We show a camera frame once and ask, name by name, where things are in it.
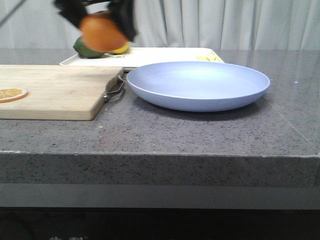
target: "granite countertop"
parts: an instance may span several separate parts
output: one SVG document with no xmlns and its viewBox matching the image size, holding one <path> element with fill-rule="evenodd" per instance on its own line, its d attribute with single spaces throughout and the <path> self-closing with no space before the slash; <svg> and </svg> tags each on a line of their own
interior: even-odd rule
<svg viewBox="0 0 320 240">
<path fill-rule="evenodd" d="M 266 74 L 266 94 L 239 109 L 190 113 L 147 103 L 126 86 L 92 121 L 0 119 L 2 206 L 35 206 L 32 198 L 5 196 L 19 190 L 42 195 L 42 207 L 245 208 L 250 202 L 286 208 L 290 202 L 292 208 L 320 209 L 320 51 L 216 53 L 226 63 Z M 57 65 L 74 54 L 0 49 L 0 64 Z M 95 194 L 80 204 L 77 191 L 87 188 Z M 100 188 L 109 203 L 95 201 Z M 55 205 L 44 189 L 73 196 Z M 129 199 L 119 200 L 120 189 Z M 208 201 L 213 191 L 229 205 Z M 182 200 L 187 192 L 188 203 Z M 264 200 L 275 192 L 278 197 Z M 149 201 L 141 203 L 147 193 Z"/>
</svg>

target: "orange slice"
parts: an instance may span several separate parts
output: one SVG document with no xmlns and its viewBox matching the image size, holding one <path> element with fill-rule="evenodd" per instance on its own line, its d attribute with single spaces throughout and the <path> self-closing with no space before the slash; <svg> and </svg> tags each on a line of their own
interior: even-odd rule
<svg viewBox="0 0 320 240">
<path fill-rule="evenodd" d="M 28 95 L 28 91 L 23 88 L 0 89 L 0 103 L 7 103 L 22 99 Z"/>
</svg>

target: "white tray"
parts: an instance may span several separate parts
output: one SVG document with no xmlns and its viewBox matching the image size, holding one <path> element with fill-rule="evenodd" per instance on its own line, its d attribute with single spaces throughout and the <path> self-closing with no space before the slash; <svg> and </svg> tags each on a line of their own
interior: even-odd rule
<svg viewBox="0 0 320 240">
<path fill-rule="evenodd" d="M 60 65 L 123 67 L 124 70 L 132 70 L 155 63 L 199 61 L 197 56 L 205 57 L 209 54 L 216 53 L 210 48 L 200 47 L 130 47 L 127 54 L 118 57 L 105 54 L 100 58 L 89 59 L 76 54 Z M 219 56 L 215 62 L 223 63 Z"/>
</svg>

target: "orange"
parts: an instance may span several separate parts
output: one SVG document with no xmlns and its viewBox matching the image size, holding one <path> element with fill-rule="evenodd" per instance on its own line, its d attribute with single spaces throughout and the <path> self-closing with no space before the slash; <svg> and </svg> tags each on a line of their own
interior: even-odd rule
<svg viewBox="0 0 320 240">
<path fill-rule="evenodd" d="M 0 103 L 7 103 L 14 100 L 22 99 L 27 95 L 28 91 L 23 88 L 0 89 Z"/>
<path fill-rule="evenodd" d="M 124 46 L 128 39 L 111 20 L 108 11 L 99 11 L 85 16 L 79 29 L 85 45 L 98 52 L 109 52 Z"/>
</svg>

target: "green fruit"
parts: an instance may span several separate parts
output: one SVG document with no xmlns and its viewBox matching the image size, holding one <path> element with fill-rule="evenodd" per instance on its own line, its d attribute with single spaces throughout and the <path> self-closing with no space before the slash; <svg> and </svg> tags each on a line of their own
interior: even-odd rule
<svg viewBox="0 0 320 240">
<path fill-rule="evenodd" d="M 102 55 L 105 54 L 105 52 L 100 52 L 100 51 L 95 51 L 90 48 L 88 48 L 83 39 L 78 37 L 78 39 L 75 41 L 73 44 L 73 49 L 81 56 L 84 58 L 89 58 L 89 59 L 96 59 L 100 58 Z"/>
</svg>

